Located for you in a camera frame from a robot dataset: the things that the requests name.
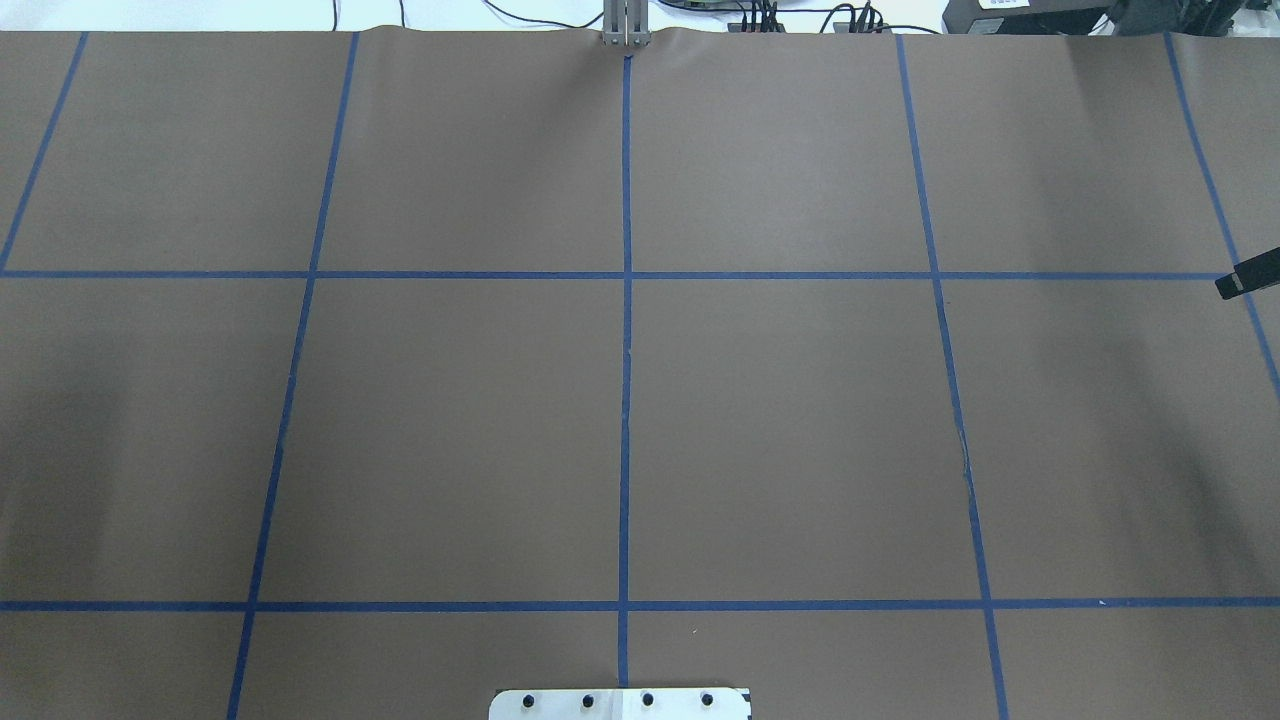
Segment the black device top right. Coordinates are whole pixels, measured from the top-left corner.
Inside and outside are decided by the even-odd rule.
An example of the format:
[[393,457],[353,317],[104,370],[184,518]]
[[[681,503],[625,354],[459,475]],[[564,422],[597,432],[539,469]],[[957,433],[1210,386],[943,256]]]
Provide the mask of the black device top right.
[[950,35],[1277,37],[1276,1],[948,1]]

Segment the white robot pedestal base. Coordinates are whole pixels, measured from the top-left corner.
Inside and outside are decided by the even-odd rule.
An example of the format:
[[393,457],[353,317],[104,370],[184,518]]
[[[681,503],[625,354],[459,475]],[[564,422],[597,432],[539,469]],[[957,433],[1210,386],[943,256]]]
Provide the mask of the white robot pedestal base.
[[731,687],[509,689],[489,719],[751,719],[750,691]]

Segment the aluminium frame post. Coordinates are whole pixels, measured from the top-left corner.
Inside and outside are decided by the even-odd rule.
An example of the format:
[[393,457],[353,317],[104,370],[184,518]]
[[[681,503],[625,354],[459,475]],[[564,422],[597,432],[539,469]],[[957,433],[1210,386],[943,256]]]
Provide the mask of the aluminium frame post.
[[604,0],[602,42],[612,47],[645,47],[652,41],[649,1]]

